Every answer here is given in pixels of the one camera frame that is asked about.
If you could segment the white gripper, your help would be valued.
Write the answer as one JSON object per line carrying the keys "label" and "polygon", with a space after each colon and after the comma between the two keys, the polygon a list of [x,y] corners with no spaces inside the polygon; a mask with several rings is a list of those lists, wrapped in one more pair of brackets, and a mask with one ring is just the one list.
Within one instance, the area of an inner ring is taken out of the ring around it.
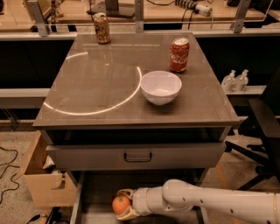
{"label": "white gripper", "polygon": [[147,202],[147,188],[121,189],[117,192],[117,196],[125,195],[128,199],[132,200],[132,206],[129,206],[122,214],[118,214],[116,218],[119,221],[128,221],[135,219],[139,216],[146,216],[151,213]]}

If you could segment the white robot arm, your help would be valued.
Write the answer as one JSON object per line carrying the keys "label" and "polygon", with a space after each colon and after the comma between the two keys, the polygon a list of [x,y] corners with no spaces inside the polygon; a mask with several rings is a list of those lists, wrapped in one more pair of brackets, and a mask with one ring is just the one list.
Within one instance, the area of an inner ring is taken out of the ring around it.
{"label": "white robot arm", "polygon": [[112,208],[119,221],[204,207],[252,224],[280,224],[280,194],[205,188],[178,179],[158,187],[122,189]]}

